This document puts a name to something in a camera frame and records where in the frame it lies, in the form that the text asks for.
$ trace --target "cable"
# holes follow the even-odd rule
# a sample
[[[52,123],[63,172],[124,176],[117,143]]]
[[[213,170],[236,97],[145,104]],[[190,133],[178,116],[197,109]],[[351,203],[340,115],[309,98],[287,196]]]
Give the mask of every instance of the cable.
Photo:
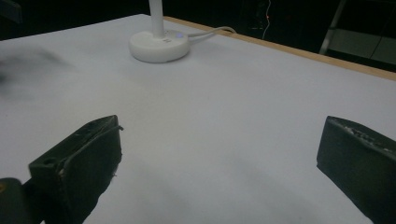
[[[196,36],[201,36],[201,35],[210,35],[210,34],[215,33],[218,30],[230,31],[230,32],[236,34],[235,29],[233,29],[231,27],[228,27],[228,26],[221,26],[221,27],[209,30],[209,31],[205,31],[205,32],[197,33],[197,34],[189,34],[188,37],[196,37]]]
[[[270,10],[270,6],[271,6],[271,0],[268,0],[268,7],[267,10],[265,12],[265,18],[267,19],[267,27],[265,27],[264,32],[262,33],[262,39],[265,38],[265,33],[267,33],[268,27],[270,27],[270,17],[268,16],[268,11]]]
[[[373,56],[374,56],[376,50],[378,49],[379,44],[381,43],[382,37],[384,37],[384,36],[379,37],[379,40],[378,40],[378,42],[376,43],[375,48],[374,48],[373,52],[371,53],[369,59],[372,59],[372,58],[373,58]]]

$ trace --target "white table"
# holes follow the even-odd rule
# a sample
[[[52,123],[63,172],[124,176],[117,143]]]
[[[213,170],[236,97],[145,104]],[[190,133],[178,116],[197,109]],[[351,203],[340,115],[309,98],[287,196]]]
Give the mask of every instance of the white table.
[[[167,21],[185,33],[198,30]],[[85,223],[371,223],[316,167],[327,116],[396,139],[396,82],[234,38],[142,63],[137,15],[0,42],[0,177],[93,119],[118,115],[123,157]]]

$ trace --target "white tabletop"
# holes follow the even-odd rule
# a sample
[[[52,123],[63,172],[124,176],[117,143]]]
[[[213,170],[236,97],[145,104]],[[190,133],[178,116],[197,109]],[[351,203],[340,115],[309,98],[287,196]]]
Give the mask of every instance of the white tabletop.
[[[197,30],[165,22],[185,33]],[[327,116],[396,139],[396,82],[215,35],[131,57],[137,15],[0,42],[0,177],[118,115],[122,161],[85,223],[371,223],[316,167]]]

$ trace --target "white surface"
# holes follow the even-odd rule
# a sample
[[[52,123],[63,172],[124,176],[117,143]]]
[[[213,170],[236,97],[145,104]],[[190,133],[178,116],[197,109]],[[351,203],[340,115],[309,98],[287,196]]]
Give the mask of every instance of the white surface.
[[[196,33],[171,22],[170,29]],[[86,223],[371,223],[316,168],[328,115],[396,139],[396,83],[225,36],[131,57],[139,15],[0,42],[0,176],[119,116],[122,162]]]

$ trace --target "dark background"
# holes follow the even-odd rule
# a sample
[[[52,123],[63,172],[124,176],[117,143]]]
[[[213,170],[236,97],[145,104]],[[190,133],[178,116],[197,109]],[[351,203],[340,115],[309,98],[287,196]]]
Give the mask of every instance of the dark background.
[[[149,15],[149,0],[14,0],[23,23],[0,17],[0,40],[36,35],[114,20]],[[340,0],[272,0],[265,40],[318,53]],[[262,38],[269,0],[163,0],[165,16],[204,25],[232,26],[239,34]],[[339,27],[396,38],[396,0],[348,0]],[[337,55],[381,67],[351,55]]]

